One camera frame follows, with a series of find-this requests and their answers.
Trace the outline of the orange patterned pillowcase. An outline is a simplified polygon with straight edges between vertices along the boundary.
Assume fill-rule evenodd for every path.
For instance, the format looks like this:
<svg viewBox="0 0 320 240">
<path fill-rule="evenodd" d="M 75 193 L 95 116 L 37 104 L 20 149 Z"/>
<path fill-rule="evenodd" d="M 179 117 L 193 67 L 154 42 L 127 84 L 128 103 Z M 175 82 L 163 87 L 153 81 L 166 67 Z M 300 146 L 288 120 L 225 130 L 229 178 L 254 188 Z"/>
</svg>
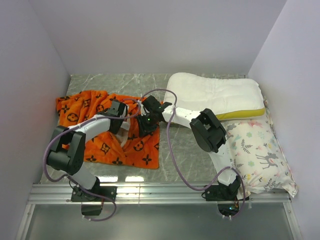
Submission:
<svg viewBox="0 0 320 240">
<path fill-rule="evenodd" d="M 96 114 L 107 111 L 114 101 L 127 106 L 127 126 L 118 133 L 111 132 L 111 122 L 98 120 L 100 134 L 90 131 L 86 134 L 84 162 L 113 166 L 129 166 L 156 170 L 159 168 L 160 130 L 146 136 L 139 136 L 138 120 L 133 117 L 138 112 L 138 96 L 108 93 L 105 90 L 85 90 L 74 95 L 58 97 L 56 111 L 59 124 L 64 127 L 79 125 Z"/>
</svg>

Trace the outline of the white pillow yellow edge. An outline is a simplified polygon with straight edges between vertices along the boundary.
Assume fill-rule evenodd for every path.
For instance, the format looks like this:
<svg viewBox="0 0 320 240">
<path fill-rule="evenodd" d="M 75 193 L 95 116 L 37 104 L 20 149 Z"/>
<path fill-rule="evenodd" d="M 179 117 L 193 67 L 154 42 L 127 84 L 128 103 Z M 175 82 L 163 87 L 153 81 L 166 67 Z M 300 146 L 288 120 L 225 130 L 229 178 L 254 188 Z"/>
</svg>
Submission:
<svg viewBox="0 0 320 240">
<path fill-rule="evenodd" d="M 173 74 L 164 101 L 192 111 L 210 109 L 219 120 L 247 119 L 265 114 L 259 84 L 250 78 L 218 79 L 191 73 Z"/>
</svg>

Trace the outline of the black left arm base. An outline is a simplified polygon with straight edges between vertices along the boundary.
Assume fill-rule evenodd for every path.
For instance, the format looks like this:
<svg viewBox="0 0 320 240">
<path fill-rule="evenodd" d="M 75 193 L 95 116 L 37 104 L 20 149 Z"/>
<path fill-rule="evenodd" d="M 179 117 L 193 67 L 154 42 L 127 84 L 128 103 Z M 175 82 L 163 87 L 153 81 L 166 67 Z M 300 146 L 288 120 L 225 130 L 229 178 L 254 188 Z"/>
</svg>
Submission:
<svg viewBox="0 0 320 240">
<path fill-rule="evenodd" d="M 81 214 L 85 217 L 96 217 L 102 213 L 105 203 L 115 202 L 116 186 L 100 186 L 92 191 L 74 186 L 70 201 L 81 204 Z"/>
</svg>

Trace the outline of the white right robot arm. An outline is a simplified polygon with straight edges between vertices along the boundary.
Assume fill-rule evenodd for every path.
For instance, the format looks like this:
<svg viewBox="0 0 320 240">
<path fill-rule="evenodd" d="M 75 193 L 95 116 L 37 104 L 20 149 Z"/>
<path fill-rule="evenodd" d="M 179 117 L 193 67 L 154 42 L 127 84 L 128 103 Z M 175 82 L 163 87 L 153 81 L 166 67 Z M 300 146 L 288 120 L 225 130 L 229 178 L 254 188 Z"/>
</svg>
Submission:
<svg viewBox="0 0 320 240">
<path fill-rule="evenodd" d="M 139 126 L 139 135 L 146 136 L 156 130 L 159 122 L 178 124 L 191 129 L 197 145 L 211 158 L 217 175 L 214 181 L 218 182 L 220 194 L 226 200 L 233 199 L 238 194 L 241 180 L 230 162 L 226 146 L 227 131 L 209 108 L 202 111 L 191 110 L 177 106 L 174 102 L 160 103 L 154 96 L 138 101 L 141 114 L 136 119 Z"/>
</svg>

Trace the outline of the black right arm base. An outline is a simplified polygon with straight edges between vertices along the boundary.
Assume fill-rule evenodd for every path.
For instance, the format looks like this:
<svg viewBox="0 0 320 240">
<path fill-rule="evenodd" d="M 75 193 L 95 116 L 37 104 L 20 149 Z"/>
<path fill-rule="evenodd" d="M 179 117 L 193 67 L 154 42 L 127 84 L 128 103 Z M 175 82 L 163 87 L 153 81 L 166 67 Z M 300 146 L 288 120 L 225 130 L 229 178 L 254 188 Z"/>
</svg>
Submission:
<svg viewBox="0 0 320 240">
<path fill-rule="evenodd" d="M 239 186 L 226 186 L 224 184 L 211 185 L 205 190 L 201 197 L 206 202 L 218 202 L 217 207 L 222 217 L 234 218 L 241 209 L 240 200 L 242 196 L 237 196 Z"/>
</svg>

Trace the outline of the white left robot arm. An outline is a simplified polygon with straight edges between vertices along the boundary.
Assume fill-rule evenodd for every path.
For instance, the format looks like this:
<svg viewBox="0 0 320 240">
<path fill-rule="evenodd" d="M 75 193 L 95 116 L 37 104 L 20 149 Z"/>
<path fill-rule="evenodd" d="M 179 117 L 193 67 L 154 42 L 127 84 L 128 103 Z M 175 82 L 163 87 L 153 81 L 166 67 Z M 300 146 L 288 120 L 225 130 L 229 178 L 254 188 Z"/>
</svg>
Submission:
<svg viewBox="0 0 320 240">
<path fill-rule="evenodd" d="M 51 182 L 68 178 L 83 189 L 89 201 L 96 201 L 101 195 L 100 180 L 84 166 L 86 143 L 104 132 L 116 134 L 120 128 L 130 125 L 128 106 L 113 101 L 108 110 L 71 127 L 59 125 L 55 128 L 43 156 L 43 172 Z"/>
</svg>

